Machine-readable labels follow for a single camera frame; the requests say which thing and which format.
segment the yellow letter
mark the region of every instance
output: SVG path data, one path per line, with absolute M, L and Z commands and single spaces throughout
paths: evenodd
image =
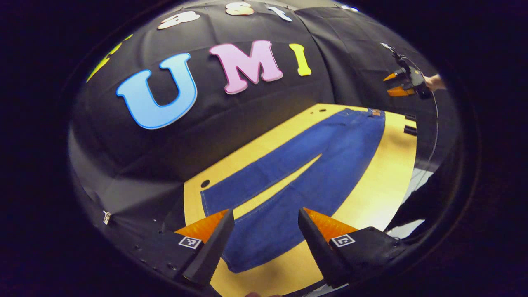
M 297 72 L 299 72 L 299 75 L 311 75 L 312 70 L 310 70 L 310 67 L 308 67 L 308 62 L 306 62 L 306 57 L 304 56 L 304 47 L 297 43 L 290 43 L 290 48 L 294 51 L 295 58 L 297 58 L 297 64 L 299 65 Z
M 123 41 L 129 39 L 130 37 L 132 37 L 133 34 L 131 34 L 129 37 L 123 39 Z M 121 45 L 123 44 L 123 42 L 121 42 L 120 44 L 116 45 L 115 48 L 113 48 L 109 53 L 108 55 L 105 56 L 104 59 L 101 60 L 101 62 L 99 62 L 99 64 L 97 64 L 97 66 L 95 67 L 95 69 L 92 71 L 92 74 L 90 74 L 90 76 L 88 77 L 88 79 L 86 80 L 86 82 L 88 82 L 93 75 L 95 75 L 97 73 L 97 71 L 99 71 L 99 69 L 101 69 L 106 63 L 108 63 L 108 61 L 110 61 L 110 56 L 112 54 L 114 54 L 115 52 L 117 52 L 117 50 L 121 47 Z

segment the hand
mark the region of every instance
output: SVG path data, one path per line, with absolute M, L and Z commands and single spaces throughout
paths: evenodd
M 431 92 L 434 92 L 438 89 L 446 89 L 446 85 L 444 85 L 444 81 L 442 81 L 440 75 L 433 75 L 431 77 L 423 76 L 423 78 L 426 81 L 426 86 L 429 88 L 429 90 L 431 90 Z
M 247 294 L 246 297 L 261 297 L 261 296 L 258 293 L 251 292 L 251 293 Z M 273 296 L 270 296 L 270 297 L 282 297 L 282 296 L 281 295 L 273 295 Z

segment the blue letter u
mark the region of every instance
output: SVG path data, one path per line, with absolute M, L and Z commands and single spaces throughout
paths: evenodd
M 150 70 L 143 70 L 125 80 L 116 94 L 123 96 L 128 110 L 136 123 L 145 129 L 165 127 L 185 115 L 196 101 L 196 84 L 187 66 L 189 53 L 181 53 L 163 60 L 159 67 L 168 69 L 178 87 L 178 97 L 160 106 L 154 100 L 147 79 Z

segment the pink letter m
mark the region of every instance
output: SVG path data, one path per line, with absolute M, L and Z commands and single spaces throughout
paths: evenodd
M 271 42 L 267 40 L 253 41 L 249 56 L 231 43 L 215 45 L 209 52 L 218 56 L 222 63 L 228 80 L 225 92 L 230 95 L 242 92 L 248 87 L 248 83 L 240 77 L 237 69 L 254 84 L 259 82 L 261 65 L 264 81 L 274 81 L 283 76 L 271 52 Z

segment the jeans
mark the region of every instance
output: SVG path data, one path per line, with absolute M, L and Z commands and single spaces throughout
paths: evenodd
M 235 273 L 249 270 L 301 243 L 299 208 L 333 215 L 374 157 L 384 129 L 384 112 L 376 116 L 371 109 L 344 109 L 202 191 L 209 216 L 243 204 L 321 155 L 293 182 L 235 220 L 223 253 L 228 268 Z

